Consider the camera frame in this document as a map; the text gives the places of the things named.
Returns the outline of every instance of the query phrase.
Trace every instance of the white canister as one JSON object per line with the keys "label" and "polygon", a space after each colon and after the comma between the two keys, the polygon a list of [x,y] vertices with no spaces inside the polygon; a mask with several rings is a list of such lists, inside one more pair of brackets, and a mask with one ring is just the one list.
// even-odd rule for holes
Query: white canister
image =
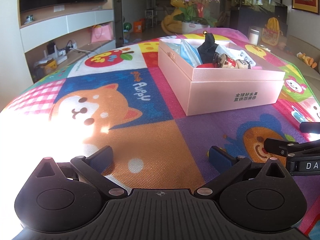
{"label": "white canister", "polygon": [[257,45],[259,41],[260,32],[254,29],[250,29],[249,42],[253,45]]}

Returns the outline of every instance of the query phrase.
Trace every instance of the cardboard box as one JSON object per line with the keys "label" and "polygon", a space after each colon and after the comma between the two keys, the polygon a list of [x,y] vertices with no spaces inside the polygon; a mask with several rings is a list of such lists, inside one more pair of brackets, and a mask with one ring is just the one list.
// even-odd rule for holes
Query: cardboard box
{"label": "cardboard box", "polygon": [[[283,86],[285,72],[255,54],[228,41],[216,41],[231,49],[245,50],[262,70],[193,68],[173,51],[167,42],[159,42],[158,64],[186,115],[206,114],[251,106],[273,104]],[[191,45],[204,40],[187,39]]]}
{"label": "cardboard box", "polygon": [[57,68],[57,62],[54,59],[51,59],[47,63],[41,64],[39,66],[40,68],[43,68],[44,73],[48,75]]}

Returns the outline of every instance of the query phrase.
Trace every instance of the black gripper base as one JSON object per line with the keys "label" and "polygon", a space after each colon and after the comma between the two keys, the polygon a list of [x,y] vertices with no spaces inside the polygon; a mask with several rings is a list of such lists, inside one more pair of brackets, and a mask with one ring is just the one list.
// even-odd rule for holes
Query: black gripper base
{"label": "black gripper base", "polygon": [[40,233],[24,228],[14,240],[307,240],[292,228],[262,234],[228,221],[214,201],[199,199],[187,189],[134,189],[129,197],[110,200],[90,224],[65,233]]}

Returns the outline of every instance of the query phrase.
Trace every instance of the white flower pot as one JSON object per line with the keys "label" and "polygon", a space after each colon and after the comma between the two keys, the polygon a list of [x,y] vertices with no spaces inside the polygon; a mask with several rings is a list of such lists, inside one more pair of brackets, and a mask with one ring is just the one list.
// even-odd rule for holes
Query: white flower pot
{"label": "white flower pot", "polygon": [[188,34],[198,29],[208,28],[209,25],[182,22],[182,34]]}

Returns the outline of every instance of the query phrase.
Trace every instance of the white chair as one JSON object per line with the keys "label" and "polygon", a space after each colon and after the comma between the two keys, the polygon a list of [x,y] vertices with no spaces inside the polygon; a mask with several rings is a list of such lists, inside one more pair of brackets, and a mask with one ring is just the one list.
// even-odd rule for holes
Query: white chair
{"label": "white chair", "polygon": [[151,20],[151,27],[153,28],[154,26],[154,21],[156,21],[156,25],[158,23],[158,15],[157,11],[154,9],[149,9],[145,11],[145,18],[147,20]]}

